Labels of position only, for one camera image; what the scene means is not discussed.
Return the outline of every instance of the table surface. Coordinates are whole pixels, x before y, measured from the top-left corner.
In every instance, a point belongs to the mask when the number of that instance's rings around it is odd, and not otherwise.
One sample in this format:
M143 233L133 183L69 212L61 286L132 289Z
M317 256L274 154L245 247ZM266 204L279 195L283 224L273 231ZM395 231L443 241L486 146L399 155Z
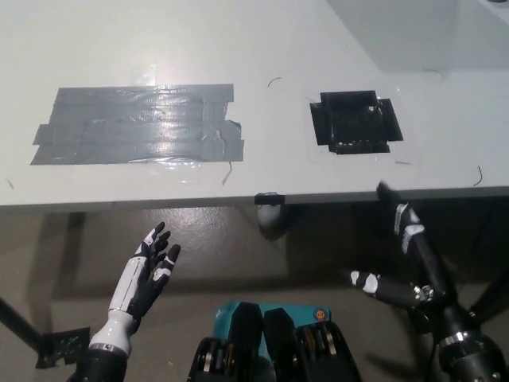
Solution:
M509 8L475 0L29 0L0 16L0 209L507 195ZM243 162L31 166L58 88L234 84ZM276 78L270 86L268 83ZM389 154L318 146L309 103L376 90Z

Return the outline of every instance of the black metal rod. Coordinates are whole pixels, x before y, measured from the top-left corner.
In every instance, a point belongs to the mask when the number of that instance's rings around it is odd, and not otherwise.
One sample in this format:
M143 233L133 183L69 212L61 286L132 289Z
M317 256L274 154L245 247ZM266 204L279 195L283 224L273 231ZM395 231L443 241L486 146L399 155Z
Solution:
M39 353L42 345L42 336L2 298L0 298L0 322L36 353Z

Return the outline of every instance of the concrete floor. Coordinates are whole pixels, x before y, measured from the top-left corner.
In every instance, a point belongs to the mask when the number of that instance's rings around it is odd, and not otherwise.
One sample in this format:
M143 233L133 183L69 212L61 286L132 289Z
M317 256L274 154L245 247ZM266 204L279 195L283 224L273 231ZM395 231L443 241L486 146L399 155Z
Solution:
M506 201L420 204L422 218L475 301L506 266ZM469 254L480 226L486 234ZM377 205L313 206L280 240L259 233L255 208L173 209L0 216L0 294L39 330L104 322L109 298L141 238L164 220L182 246L163 295L133 337L126 381L185 380L216 308L231 300L330 306L364 380L422 380L429 342L409 335L397 311L341 285L338 267L401 274L402 257L380 224ZM509 344L508 314L485 326ZM66 380L73 367L36 371L35 354L0 325L0 380Z

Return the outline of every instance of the gray duct tape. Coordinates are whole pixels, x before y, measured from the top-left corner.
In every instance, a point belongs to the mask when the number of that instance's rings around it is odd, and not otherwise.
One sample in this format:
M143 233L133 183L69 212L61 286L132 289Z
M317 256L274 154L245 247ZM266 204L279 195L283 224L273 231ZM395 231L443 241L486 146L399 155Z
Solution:
M240 125L232 121L204 124L187 121L132 123L98 121L92 125L40 125L34 145L99 145L136 142L200 142L209 137L239 141Z
M135 162L242 161L243 142L126 143L39 146L32 165L107 165Z
M233 84L139 86L125 88L61 88L55 106L165 106L198 99L205 103L233 102Z
M242 161L231 101L232 85L62 88L32 164Z

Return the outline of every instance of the robotic hand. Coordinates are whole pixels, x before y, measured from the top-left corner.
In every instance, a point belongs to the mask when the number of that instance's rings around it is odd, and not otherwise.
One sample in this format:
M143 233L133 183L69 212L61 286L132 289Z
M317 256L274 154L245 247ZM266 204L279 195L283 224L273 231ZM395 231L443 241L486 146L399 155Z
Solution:
M129 259L111 299L106 325L91 339L86 356L78 361L68 382L121 382L130 356L130 336L162 292L181 251L160 223Z

